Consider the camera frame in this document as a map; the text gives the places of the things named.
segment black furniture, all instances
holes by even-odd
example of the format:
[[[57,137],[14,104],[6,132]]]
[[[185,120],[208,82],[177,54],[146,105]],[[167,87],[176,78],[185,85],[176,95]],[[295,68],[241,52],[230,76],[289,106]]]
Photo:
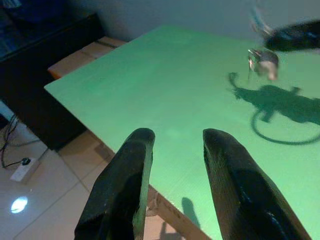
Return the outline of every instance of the black furniture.
[[[0,97],[50,149],[57,150],[85,127],[44,86],[47,69],[104,36],[98,16],[67,11],[41,24],[14,22],[1,30]]]

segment tile floor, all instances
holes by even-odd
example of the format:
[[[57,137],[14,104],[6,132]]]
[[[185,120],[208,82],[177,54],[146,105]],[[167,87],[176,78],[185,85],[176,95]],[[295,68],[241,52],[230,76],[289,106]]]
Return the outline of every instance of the tile floor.
[[[2,146],[4,129],[0,131]],[[20,123],[12,134],[12,143],[36,139]],[[86,131],[59,152],[48,150],[40,166],[26,184],[10,180],[17,166],[0,168],[0,238],[2,240],[68,240],[87,202],[92,186],[112,159],[96,152],[98,141]],[[21,147],[8,147],[7,164],[24,157],[38,158],[47,149],[42,142]],[[13,202],[27,198],[25,208],[12,213]],[[182,240],[183,238],[160,217],[147,217],[145,240]]]

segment white wall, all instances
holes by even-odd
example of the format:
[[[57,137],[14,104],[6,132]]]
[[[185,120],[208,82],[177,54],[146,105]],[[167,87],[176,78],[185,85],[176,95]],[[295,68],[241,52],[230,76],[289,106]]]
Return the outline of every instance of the white wall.
[[[250,0],[68,0],[98,13],[107,34],[132,40],[161,24],[236,38],[259,39],[249,21]],[[260,0],[271,27],[320,19],[320,0]]]

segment power strip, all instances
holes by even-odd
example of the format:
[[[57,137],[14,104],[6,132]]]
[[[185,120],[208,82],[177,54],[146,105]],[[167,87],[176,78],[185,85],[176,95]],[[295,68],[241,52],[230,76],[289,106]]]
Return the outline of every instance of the power strip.
[[[28,159],[29,160],[22,161],[19,167],[12,174],[12,176],[10,177],[12,181],[25,184],[27,183],[29,178],[32,176],[32,174],[36,171],[36,169],[40,164],[40,161],[36,158],[28,158]]]

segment green tabletop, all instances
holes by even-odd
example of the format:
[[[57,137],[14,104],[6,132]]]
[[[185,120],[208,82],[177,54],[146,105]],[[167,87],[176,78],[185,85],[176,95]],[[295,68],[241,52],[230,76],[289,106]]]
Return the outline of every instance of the green tabletop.
[[[248,82],[253,47],[249,41],[162,26],[45,89],[114,151],[133,130],[152,129],[151,185],[187,214],[182,199],[192,201],[195,214],[189,217],[213,239],[222,237],[203,157],[206,128],[242,143],[310,236],[320,239],[320,141],[298,143],[319,135],[320,124],[303,113],[303,101],[289,97],[304,96],[306,104],[320,98],[320,56],[281,54],[278,81],[252,74]],[[236,84],[247,97],[235,97],[230,72],[238,73]],[[300,91],[290,93],[293,87]],[[269,122],[261,120],[262,112],[254,124],[267,138],[292,144],[266,140],[252,127],[257,109],[270,99],[279,110]]]

